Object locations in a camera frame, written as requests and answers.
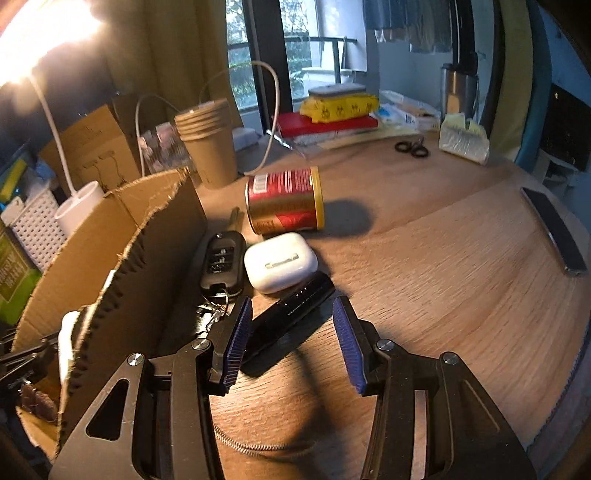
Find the black phone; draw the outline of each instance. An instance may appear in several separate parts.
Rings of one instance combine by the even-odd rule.
[[[550,241],[558,250],[564,272],[571,277],[586,275],[589,271],[579,247],[550,199],[544,193],[526,187],[523,187],[521,192],[536,212]]]

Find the paper cup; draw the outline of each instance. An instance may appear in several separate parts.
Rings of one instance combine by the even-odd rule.
[[[228,107],[228,101],[225,98],[223,98],[208,103],[202,103],[200,105],[189,108],[185,111],[178,113],[174,118],[179,122],[184,122],[192,118],[198,118],[203,115],[208,115],[217,111],[222,111],[224,109],[227,109]]]
[[[187,137],[183,142],[208,189],[219,189],[236,180],[238,168],[231,128],[219,128]]]
[[[199,132],[205,132],[207,130],[226,127],[227,125],[228,122],[215,120],[206,124],[196,125],[194,127],[177,128],[177,130],[179,135],[188,136],[198,134]]]
[[[204,122],[210,122],[210,121],[214,121],[214,120],[218,120],[218,121],[230,121],[230,110],[226,109],[225,111],[219,111],[219,112],[212,112],[212,113],[207,113],[205,115],[200,115],[198,117],[194,117],[194,118],[190,118],[187,120],[177,120],[175,118],[174,123],[175,125],[177,125],[177,128],[183,128],[183,127],[190,127],[192,125],[198,125],[198,124],[202,124]]]

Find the lamp light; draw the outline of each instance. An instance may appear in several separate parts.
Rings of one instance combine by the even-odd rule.
[[[72,183],[66,156],[43,91],[33,68],[52,49],[90,37],[100,26],[83,0],[28,0],[0,36],[0,86],[27,77],[37,94],[55,139],[71,197],[57,210],[55,218],[70,236],[103,196],[96,181],[77,191]]]

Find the white earbuds case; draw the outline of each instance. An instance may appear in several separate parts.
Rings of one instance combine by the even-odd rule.
[[[256,290],[273,293],[318,270],[318,259],[304,237],[290,232],[251,246],[244,254],[244,267]]]

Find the scissors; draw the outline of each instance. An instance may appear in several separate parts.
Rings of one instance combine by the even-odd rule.
[[[394,145],[394,150],[400,153],[410,153],[414,158],[426,158],[430,152],[423,142],[425,137],[420,137],[416,142],[403,140]]]

